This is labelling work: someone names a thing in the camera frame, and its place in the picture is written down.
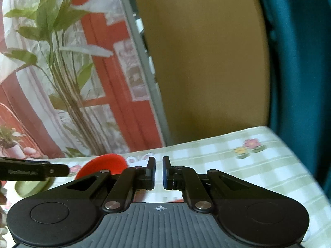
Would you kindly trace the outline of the left hand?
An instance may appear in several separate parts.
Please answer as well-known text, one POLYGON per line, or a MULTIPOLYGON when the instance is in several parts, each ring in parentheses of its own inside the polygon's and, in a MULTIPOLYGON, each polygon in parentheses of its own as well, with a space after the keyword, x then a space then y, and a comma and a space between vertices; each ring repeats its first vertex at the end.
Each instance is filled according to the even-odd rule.
POLYGON ((1 228, 6 226, 6 213, 2 208, 2 206, 5 205, 6 203, 7 203, 7 198, 4 194, 4 190, 3 190, 3 187, 2 187, 2 184, 1 184, 1 192, 0 192, 0 204, 1 204, 1 207, 0 207, 0 211, 1 211, 0 225, 1 225, 1 228))

